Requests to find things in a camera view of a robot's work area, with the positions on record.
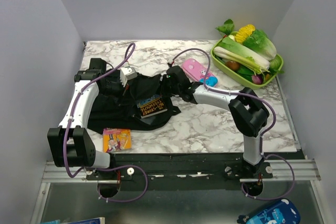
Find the black student backpack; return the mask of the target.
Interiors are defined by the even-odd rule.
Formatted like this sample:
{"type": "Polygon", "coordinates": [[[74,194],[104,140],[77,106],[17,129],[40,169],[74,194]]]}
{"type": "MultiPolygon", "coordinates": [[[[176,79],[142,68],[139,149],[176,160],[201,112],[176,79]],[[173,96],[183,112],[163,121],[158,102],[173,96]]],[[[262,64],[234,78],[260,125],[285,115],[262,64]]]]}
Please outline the black student backpack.
{"type": "Polygon", "coordinates": [[[167,111],[142,119],[136,103],[160,94],[161,75],[148,77],[138,73],[122,94],[99,94],[92,106],[88,129],[103,133],[104,129],[151,131],[163,127],[171,117],[180,114],[171,98],[163,98],[167,111]]]}

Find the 169-storey treehouse book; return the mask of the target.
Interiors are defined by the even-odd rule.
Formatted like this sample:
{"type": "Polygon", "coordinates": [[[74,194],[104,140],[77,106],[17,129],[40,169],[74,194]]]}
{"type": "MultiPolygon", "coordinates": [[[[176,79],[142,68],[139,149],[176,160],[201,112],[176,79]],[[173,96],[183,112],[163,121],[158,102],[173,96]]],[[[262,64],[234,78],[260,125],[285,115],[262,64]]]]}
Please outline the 169-storey treehouse book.
{"type": "Polygon", "coordinates": [[[140,117],[142,119],[167,111],[167,106],[165,105],[163,98],[158,94],[138,101],[136,106],[140,111],[140,117]]]}

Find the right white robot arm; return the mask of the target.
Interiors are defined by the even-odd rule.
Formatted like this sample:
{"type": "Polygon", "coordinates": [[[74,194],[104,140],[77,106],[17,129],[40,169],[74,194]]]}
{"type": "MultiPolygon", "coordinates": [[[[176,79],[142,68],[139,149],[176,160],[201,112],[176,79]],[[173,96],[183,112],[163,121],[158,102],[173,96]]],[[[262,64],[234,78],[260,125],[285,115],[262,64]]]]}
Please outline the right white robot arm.
{"type": "Polygon", "coordinates": [[[252,89],[231,92],[205,87],[202,82],[191,82],[181,67],[174,66],[163,75],[160,93],[167,97],[179,97],[188,103],[207,104],[229,111],[244,140],[238,176],[252,178],[259,174],[264,160],[261,132],[267,124],[269,112],[252,89]]]}

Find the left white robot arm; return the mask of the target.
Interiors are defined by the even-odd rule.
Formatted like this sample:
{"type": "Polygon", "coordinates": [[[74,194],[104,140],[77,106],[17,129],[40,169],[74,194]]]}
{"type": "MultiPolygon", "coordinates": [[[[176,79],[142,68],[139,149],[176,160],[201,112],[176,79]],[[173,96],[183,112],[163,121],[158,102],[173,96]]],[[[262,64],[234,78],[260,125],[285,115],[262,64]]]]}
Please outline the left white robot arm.
{"type": "Polygon", "coordinates": [[[92,58],[87,70],[77,72],[69,108],[58,127],[50,128],[47,133],[55,165],[64,167],[70,178],[76,177],[85,168],[98,170],[104,179],[112,179],[116,175],[112,155],[96,150],[87,132],[93,103],[106,87],[104,78],[115,71],[111,69],[107,72],[106,68],[106,61],[92,58]]]}

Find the pink pencil case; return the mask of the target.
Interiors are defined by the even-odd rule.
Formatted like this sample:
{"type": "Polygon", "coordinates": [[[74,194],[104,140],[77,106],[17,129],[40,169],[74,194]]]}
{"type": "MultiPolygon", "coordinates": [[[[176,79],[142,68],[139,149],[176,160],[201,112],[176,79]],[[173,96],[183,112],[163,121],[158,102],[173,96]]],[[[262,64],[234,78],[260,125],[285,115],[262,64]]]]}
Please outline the pink pencil case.
{"type": "Polygon", "coordinates": [[[218,84],[218,79],[211,72],[206,74],[207,68],[194,58],[185,60],[182,63],[182,69],[193,81],[203,82],[205,80],[206,85],[210,87],[215,87],[218,84]]]}

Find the Roald Dahl book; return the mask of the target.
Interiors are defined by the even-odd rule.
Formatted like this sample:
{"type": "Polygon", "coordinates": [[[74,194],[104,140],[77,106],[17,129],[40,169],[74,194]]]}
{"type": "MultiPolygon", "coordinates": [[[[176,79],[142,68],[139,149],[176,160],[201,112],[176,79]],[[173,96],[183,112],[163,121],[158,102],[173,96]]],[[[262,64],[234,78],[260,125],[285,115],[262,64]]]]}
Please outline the Roald Dahl book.
{"type": "Polygon", "coordinates": [[[129,150],[132,147],[130,129],[104,129],[103,130],[103,151],[114,153],[129,150]]]}

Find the napa cabbage toy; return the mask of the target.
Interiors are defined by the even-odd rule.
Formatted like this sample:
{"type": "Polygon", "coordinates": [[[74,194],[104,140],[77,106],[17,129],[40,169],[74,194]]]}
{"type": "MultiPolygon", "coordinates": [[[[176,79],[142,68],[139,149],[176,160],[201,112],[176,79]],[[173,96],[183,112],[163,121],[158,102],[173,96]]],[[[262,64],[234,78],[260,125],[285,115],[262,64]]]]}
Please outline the napa cabbage toy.
{"type": "Polygon", "coordinates": [[[213,49],[213,53],[223,59],[235,61],[252,70],[254,73],[268,71],[270,63],[258,53],[232,40],[223,38],[213,49]]]}

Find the green vegetable tray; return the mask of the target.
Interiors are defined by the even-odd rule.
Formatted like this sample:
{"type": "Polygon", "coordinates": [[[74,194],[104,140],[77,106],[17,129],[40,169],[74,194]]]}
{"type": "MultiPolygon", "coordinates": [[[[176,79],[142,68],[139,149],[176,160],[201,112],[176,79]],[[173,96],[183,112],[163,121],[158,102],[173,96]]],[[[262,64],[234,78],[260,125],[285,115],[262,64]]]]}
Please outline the green vegetable tray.
{"type": "Polygon", "coordinates": [[[220,41],[221,40],[219,40],[211,49],[213,64],[221,72],[223,72],[239,84],[253,90],[257,90],[271,83],[275,76],[281,72],[284,61],[280,55],[276,55],[273,60],[269,61],[270,66],[268,71],[262,73],[254,73],[252,70],[245,67],[244,65],[216,56],[213,53],[213,49],[220,41]]]}

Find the green leaf sprig toy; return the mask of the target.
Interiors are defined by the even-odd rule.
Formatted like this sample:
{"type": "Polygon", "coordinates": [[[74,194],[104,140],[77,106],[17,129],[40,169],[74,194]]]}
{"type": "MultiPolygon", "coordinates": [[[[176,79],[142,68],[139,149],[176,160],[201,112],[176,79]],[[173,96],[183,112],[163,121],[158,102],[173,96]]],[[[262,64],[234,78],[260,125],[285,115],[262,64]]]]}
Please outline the green leaf sprig toy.
{"type": "Polygon", "coordinates": [[[234,31],[234,28],[234,22],[231,19],[227,19],[222,25],[217,26],[216,30],[228,36],[234,31]]]}

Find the yellow corn toy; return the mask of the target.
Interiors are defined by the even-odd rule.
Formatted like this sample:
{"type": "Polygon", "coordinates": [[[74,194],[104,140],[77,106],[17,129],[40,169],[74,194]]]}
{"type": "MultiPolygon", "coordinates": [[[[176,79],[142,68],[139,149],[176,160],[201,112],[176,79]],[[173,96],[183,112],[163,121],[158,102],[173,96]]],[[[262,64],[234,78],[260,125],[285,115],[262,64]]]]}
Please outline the yellow corn toy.
{"type": "Polygon", "coordinates": [[[238,30],[235,35],[235,40],[242,44],[255,30],[256,28],[254,25],[248,24],[238,30]]]}

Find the green lettuce toy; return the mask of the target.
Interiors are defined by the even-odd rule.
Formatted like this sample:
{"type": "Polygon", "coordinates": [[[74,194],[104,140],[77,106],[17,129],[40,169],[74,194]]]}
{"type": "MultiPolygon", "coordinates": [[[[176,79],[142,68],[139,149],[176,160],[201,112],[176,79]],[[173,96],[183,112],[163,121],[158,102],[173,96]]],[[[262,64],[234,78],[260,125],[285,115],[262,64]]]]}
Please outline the green lettuce toy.
{"type": "Polygon", "coordinates": [[[244,41],[243,45],[268,61],[275,58],[277,49],[263,30],[256,29],[244,41]]]}

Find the blue pencil case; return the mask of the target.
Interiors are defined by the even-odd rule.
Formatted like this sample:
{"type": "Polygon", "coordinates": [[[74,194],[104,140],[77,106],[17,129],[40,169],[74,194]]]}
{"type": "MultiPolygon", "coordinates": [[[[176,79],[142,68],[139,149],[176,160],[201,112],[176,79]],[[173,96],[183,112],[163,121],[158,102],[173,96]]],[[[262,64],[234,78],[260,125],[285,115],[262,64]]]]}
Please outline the blue pencil case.
{"type": "Polygon", "coordinates": [[[237,223],[300,223],[301,215],[296,206],[287,198],[266,204],[246,215],[238,216],[237,223]]]}

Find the black mounting base rail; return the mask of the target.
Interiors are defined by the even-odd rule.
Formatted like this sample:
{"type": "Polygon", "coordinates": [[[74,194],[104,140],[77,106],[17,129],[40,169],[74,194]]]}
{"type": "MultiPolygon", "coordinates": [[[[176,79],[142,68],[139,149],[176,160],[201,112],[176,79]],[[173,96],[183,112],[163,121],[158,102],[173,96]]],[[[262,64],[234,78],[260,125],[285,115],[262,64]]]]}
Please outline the black mounting base rail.
{"type": "Polygon", "coordinates": [[[148,190],[239,190],[240,182],[261,183],[272,174],[262,162],[253,168],[241,153],[115,154],[120,166],[119,185],[124,191],[148,190]]]}

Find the aluminium extrusion rail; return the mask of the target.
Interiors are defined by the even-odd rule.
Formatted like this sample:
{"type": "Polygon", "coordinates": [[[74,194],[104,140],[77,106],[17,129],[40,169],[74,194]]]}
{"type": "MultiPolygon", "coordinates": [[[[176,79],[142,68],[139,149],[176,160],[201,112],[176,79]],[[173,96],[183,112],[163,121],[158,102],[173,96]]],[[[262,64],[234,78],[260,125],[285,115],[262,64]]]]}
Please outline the aluminium extrusion rail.
{"type": "MultiPolygon", "coordinates": [[[[226,166],[221,172],[196,172],[196,173],[184,173],[177,174],[176,172],[171,172],[168,174],[151,174],[146,172],[148,180],[155,179],[188,179],[188,178],[205,178],[211,179],[216,176],[220,178],[232,178],[237,179],[238,176],[233,174],[230,166],[226,166]]],[[[253,178],[242,178],[239,179],[243,183],[252,183],[258,181],[265,182],[289,182],[292,180],[296,181],[310,181],[310,180],[320,180],[320,174],[317,165],[313,159],[290,159],[287,162],[282,160],[268,160],[262,165],[261,175],[256,175],[253,178]]],[[[70,178],[66,171],[60,167],[56,167],[53,162],[48,162],[45,166],[44,174],[42,177],[43,183],[79,183],[79,182],[98,182],[98,183],[116,183],[116,174],[109,173],[94,173],[88,171],[80,171],[79,174],[70,178]]]]}

